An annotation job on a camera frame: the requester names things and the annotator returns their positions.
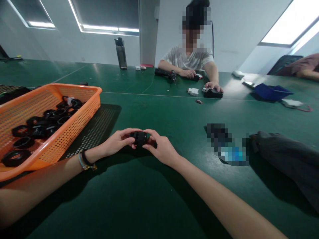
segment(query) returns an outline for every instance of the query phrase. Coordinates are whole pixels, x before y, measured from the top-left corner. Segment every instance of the green table surface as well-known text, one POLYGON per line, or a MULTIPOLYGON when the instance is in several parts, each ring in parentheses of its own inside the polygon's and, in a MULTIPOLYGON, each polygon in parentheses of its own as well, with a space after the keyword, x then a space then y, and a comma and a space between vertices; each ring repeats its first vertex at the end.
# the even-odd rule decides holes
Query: green table surface
MULTIPOLYGON (((59 82, 103 89, 101 103, 120 113, 110 133, 128 127, 155 129, 178 153, 222 183, 289 238, 318 238, 319 214, 296 184, 258 155, 250 166, 231 166, 214 155, 204 126, 223 123, 240 142, 258 131, 280 133, 319 147, 319 84, 298 78, 247 74, 246 80, 281 85, 314 110, 257 101, 230 73, 220 72, 221 100, 186 93, 206 78, 178 78, 176 85, 154 69, 32 61, 0 64, 0 84, 35 87, 59 82), (204 104, 195 103, 201 99, 204 104)), ((147 151, 123 149, 81 173, 43 200, 6 233, 20 238, 228 238, 218 219, 187 182, 147 151)))

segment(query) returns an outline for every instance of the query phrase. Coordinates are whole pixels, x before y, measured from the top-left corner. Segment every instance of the dark hair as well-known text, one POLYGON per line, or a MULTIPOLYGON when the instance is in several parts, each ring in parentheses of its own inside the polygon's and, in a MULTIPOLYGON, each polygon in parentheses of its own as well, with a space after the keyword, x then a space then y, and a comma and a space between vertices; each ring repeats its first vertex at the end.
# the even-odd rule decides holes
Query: dark hair
POLYGON ((186 15, 183 16, 183 26, 186 29, 198 30, 207 24, 207 8, 209 0, 192 0, 186 7, 186 15))

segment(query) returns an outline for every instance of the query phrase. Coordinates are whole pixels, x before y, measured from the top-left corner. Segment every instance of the white t-shirt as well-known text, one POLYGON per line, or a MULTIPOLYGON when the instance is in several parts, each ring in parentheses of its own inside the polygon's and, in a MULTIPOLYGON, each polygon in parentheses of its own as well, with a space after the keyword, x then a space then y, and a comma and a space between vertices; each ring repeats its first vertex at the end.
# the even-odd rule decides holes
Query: white t-shirt
POLYGON ((201 70, 208 62, 214 61, 214 58, 211 50, 204 52, 203 49, 194 49, 194 52, 187 56, 185 49, 175 46, 169 49, 162 60, 183 70, 201 70))

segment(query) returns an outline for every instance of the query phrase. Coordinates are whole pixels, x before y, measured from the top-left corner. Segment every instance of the black chair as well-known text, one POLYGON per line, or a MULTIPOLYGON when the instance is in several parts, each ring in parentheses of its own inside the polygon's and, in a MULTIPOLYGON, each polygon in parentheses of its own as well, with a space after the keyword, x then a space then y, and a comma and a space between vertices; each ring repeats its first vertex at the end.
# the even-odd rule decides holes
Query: black chair
POLYGON ((277 63, 273 66, 273 68, 270 70, 270 72, 268 72, 267 75, 277 75, 277 73, 284 67, 300 60, 301 58, 303 58, 303 56, 284 55, 277 61, 277 63))

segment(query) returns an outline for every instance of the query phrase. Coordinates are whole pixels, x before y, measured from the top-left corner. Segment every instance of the person's arm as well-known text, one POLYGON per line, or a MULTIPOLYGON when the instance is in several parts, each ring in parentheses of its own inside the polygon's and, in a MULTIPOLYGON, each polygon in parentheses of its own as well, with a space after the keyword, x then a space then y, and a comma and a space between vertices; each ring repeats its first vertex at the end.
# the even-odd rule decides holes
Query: person's arm
POLYGON ((312 70, 302 70, 297 72, 297 77, 310 79, 314 81, 319 81, 319 72, 312 71, 312 70))
POLYGON ((219 86, 219 74, 215 62, 210 61, 206 63, 203 68, 206 71, 209 79, 209 82, 206 83, 205 87, 210 87, 212 89, 215 88, 218 92, 224 92, 224 90, 219 86))
POLYGON ((149 150, 159 161, 179 172, 233 238, 286 238, 238 196, 181 157, 167 137, 162 137, 151 129, 144 132, 151 136, 148 144, 143 148, 149 150), (156 149, 153 147, 155 142, 158 145, 156 149))
MULTIPOLYGON (((113 155, 126 145, 133 149, 134 138, 129 134, 141 129, 116 131, 103 144, 89 149, 85 155, 90 163, 113 155)), ((78 155, 31 174, 0 188, 0 229, 4 229, 27 214, 43 199, 83 171, 78 155)))
POLYGON ((166 71, 175 71, 176 74, 186 77, 188 79, 193 79, 196 76, 196 72, 194 70, 183 70, 177 66, 170 64, 165 60, 161 60, 159 62, 158 68, 166 71))

